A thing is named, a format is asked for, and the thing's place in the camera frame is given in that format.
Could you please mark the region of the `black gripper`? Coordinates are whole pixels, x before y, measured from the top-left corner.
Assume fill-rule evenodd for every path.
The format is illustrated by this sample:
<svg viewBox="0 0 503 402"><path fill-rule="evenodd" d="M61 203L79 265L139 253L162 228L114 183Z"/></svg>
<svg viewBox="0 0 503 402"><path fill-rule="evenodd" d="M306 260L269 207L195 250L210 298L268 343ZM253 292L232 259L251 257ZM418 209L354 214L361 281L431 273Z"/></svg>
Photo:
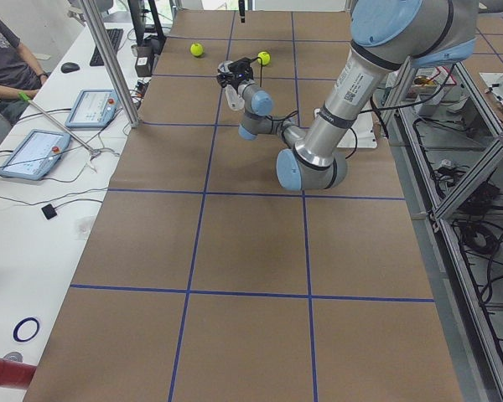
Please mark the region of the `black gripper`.
<svg viewBox="0 0 503 402"><path fill-rule="evenodd" d="M230 71L224 73L225 88L229 89L231 87L235 91L238 91L238 87L242 82L251 79L252 79L252 73L250 70L236 71L236 72Z"/></svg>

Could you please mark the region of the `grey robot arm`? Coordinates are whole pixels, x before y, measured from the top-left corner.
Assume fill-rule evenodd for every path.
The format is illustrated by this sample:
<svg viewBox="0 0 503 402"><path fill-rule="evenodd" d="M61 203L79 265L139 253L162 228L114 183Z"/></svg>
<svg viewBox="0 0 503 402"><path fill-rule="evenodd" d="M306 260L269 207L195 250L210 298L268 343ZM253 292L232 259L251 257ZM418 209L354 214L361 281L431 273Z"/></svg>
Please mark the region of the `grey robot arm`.
<svg viewBox="0 0 503 402"><path fill-rule="evenodd" d="M241 137L276 135L286 144L276 161L283 188L333 188L347 174L338 145L384 77L406 60L421 68L470 57L477 14L476 1L357 2L350 14L345 67L308 130L290 118L272 116L272 97L254 80L251 59L221 63L217 81L228 90L229 104L244 111Z"/></svg>

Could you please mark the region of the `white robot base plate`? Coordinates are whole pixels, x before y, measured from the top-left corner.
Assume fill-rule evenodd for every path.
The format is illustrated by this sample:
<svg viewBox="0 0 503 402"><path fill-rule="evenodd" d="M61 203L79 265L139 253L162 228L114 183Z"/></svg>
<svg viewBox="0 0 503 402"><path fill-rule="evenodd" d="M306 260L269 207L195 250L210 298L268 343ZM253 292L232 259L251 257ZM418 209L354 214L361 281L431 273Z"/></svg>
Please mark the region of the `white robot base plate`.
<svg viewBox="0 0 503 402"><path fill-rule="evenodd" d="M359 115L352 126L355 131L347 131L338 143L338 148L345 150L375 149L377 148L376 136L373 131L371 114Z"/></svg>

